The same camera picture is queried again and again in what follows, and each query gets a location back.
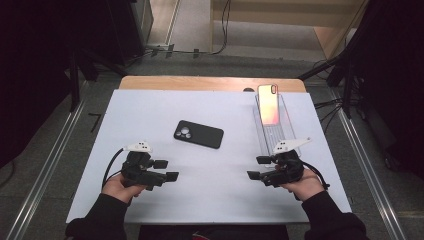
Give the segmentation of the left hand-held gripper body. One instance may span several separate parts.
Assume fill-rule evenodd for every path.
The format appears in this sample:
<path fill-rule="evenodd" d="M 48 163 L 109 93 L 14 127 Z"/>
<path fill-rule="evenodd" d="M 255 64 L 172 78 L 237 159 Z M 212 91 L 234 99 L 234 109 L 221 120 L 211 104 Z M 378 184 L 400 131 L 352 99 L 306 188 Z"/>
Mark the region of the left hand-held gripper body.
<path fill-rule="evenodd" d="M 121 169 L 125 187 L 145 185 L 148 191 L 152 191 L 166 182 L 166 174 L 149 171 L 155 160 L 151 158 L 152 148 L 147 142 L 130 144 L 123 150 L 128 152 Z"/>

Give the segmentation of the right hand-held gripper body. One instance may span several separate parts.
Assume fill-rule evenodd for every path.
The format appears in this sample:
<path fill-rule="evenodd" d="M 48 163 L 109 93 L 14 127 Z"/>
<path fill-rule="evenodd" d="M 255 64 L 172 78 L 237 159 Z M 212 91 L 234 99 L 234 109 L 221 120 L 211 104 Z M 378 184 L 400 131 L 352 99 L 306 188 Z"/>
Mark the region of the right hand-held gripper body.
<path fill-rule="evenodd" d="M 261 174 L 262 182 L 266 186 L 278 187 L 281 184 L 299 181 L 303 176 L 304 163 L 300 159 L 296 148 L 311 141 L 306 139 L 282 140 L 273 149 L 270 156 L 277 169 Z"/>

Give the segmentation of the clear plastic tray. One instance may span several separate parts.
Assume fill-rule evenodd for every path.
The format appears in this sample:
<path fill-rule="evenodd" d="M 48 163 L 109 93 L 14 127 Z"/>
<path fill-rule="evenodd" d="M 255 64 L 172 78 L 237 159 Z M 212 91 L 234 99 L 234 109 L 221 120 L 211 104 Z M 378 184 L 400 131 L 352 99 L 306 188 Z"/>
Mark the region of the clear plastic tray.
<path fill-rule="evenodd" d="M 285 106 L 284 99 L 278 95 L 279 100 L 279 122 L 276 125 L 263 125 L 259 110 L 259 96 L 255 96 L 256 107 L 253 108 L 253 116 L 258 133 L 261 153 L 272 155 L 274 147 L 282 140 L 295 139 L 292 123 Z"/>

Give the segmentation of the iridescent pink phone case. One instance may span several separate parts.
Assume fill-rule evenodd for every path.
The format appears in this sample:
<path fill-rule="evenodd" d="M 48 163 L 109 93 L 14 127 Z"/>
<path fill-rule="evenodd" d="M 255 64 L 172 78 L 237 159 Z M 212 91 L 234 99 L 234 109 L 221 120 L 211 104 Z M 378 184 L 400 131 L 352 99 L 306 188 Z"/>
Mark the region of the iridescent pink phone case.
<path fill-rule="evenodd" d="M 277 85 L 260 85 L 258 87 L 258 106 L 263 125 L 276 125 L 279 123 Z"/>

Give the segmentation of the person's right hand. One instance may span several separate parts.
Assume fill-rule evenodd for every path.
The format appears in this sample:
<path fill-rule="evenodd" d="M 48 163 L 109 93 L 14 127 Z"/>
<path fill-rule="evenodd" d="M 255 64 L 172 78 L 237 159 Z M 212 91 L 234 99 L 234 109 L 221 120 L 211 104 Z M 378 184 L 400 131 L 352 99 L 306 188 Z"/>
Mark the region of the person's right hand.
<path fill-rule="evenodd" d="M 293 193 L 302 202 L 324 191 L 318 176 L 309 169 L 303 171 L 299 181 L 281 184 L 281 187 Z"/>

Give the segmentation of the person's left hand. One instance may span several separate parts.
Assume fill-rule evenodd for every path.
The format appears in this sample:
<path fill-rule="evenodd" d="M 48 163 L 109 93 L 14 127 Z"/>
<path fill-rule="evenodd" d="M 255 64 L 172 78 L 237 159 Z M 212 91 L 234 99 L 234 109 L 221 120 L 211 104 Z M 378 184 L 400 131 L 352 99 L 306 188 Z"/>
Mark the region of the person's left hand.
<path fill-rule="evenodd" d="M 129 203 L 134 197 L 138 197 L 146 189 L 145 185 L 125 187 L 123 185 L 124 181 L 125 178 L 121 174 L 111 177 L 102 187 L 101 193 L 114 197 L 124 203 Z"/>

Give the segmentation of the black phone case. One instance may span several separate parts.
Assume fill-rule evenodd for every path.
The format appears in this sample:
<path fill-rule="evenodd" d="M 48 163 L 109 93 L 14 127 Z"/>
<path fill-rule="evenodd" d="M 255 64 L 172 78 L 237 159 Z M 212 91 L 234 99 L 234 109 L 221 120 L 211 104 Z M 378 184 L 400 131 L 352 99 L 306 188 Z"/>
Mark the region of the black phone case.
<path fill-rule="evenodd" d="M 185 120 L 179 121 L 173 135 L 177 140 L 213 149 L 220 148 L 223 136 L 222 129 Z"/>

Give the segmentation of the wooden table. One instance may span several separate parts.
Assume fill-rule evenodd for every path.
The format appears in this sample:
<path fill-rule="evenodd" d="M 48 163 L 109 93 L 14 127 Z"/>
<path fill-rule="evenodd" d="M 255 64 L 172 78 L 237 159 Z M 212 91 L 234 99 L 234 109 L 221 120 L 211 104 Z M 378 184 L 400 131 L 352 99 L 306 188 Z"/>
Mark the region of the wooden table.
<path fill-rule="evenodd" d="M 241 92 L 248 88 L 256 90 L 259 85 L 266 84 L 276 84 L 280 92 L 306 92 L 300 79 L 205 76 L 126 76 L 119 89 Z"/>

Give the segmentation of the black metal stand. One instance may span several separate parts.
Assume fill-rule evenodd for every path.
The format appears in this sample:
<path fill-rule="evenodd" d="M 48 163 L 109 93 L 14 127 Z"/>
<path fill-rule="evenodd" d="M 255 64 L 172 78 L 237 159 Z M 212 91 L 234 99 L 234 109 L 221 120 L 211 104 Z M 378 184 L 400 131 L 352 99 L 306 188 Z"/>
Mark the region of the black metal stand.
<path fill-rule="evenodd" d="M 354 79 L 354 65 L 351 61 L 350 53 L 348 50 L 343 50 L 340 54 L 325 60 L 323 63 L 313 67 L 311 70 L 298 76 L 298 79 L 305 81 L 314 75 L 317 75 L 324 70 L 331 68 L 331 72 L 326 79 L 328 87 L 337 87 L 341 81 L 344 81 L 343 96 L 342 96 L 342 109 L 348 118 L 351 118 L 351 92 Z"/>
<path fill-rule="evenodd" d="M 80 86 L 78 73 L 82 72 L 88 81 L 95 81 L 99 75 L 94 63 L 99 63 L 107 69 L 115 72 L 121 77 L 128 76 L 128 73 L 113 64 L 106 58 L 96 54 L 89 49 L 80 48 L 70 45 L 68 47 L 69 53 L 69 80 L 70 80 L 70 94 L 71 94 L 71 107 L 70 111 L 74 112 L 81 102 Z"/>

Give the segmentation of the black cabinet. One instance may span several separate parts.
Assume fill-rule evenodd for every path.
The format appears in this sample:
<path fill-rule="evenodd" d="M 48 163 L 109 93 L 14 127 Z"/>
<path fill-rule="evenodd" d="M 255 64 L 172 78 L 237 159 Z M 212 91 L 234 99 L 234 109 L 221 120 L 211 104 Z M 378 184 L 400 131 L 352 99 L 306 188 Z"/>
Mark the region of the black cabinet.
<path fill-rule="evenodd" d="M 126 65 L 146 49 L 154 17 L 150 0 L 107 0 L 117 42 L 116 61 Z"/>

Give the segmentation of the dark curtain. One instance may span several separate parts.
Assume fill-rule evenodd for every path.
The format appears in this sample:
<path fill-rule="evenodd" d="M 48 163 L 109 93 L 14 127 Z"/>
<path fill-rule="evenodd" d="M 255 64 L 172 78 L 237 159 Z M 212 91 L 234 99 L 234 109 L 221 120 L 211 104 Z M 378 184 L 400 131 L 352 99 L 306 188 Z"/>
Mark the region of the dark curtain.
<path fill-rule="evenodd" d="M 0 168 L 70 93 L 69 48 L 100 2 L 0 0 Z"/>
<path fill-rule="evenodd" d="M 424 180 L 424 0 L 369 0 L 355 37 L 355 75 L 386 163 Z"/>

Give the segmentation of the light wooden shelf unit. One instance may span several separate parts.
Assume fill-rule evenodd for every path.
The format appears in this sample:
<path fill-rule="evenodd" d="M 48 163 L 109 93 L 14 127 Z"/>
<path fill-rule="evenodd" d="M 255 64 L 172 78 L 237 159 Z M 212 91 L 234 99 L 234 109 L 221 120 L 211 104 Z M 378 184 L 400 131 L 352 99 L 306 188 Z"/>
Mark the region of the light wooden shelf unit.
<path fill-rule="evenodd" d="M 327 59 L 338 54 L 343 39 L 357 28 L 369 0 L 231 0 L 236 22 L 311 26 Z"/>

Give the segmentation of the aluminium floor rail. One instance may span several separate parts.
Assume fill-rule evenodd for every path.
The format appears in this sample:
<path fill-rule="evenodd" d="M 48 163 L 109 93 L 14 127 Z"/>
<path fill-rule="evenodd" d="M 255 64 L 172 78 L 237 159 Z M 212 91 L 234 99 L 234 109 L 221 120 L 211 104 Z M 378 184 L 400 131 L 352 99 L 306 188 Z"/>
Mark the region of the aluminium floor rail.
<path fill-rule="evenodd" d="M 38 174 L 29 194 L 25 198 L 18 215 L 6 236 L 6 240 L 22 240 L 25 232 L 42 200 L 47 186 L 52 178 L 62 153 L 70 139 L 77 121 L 80 118 L 82 110 L 85 107 L 86 100 L 83 99 L 75 107 L 75 110 L 68 114 L 68 117 L 61 128 L 58 137 Z"/>
<path fill-rule="evenodd" d="M 390 239 L 407 240 L 407 237 L 398 220 L 397 214 L 395 213 L 394 208 L 392 207 L 392 204 L 372 166 L 372 163 L 359 138 L 353 121 L 347 117 L 344 111 L 341 111 L 338 116 L 353 148 L 358 164 L 361 168 L 365 181 L 367 182 L 368 188 L 374 199 L 380 217 L 387 229 Z"/>

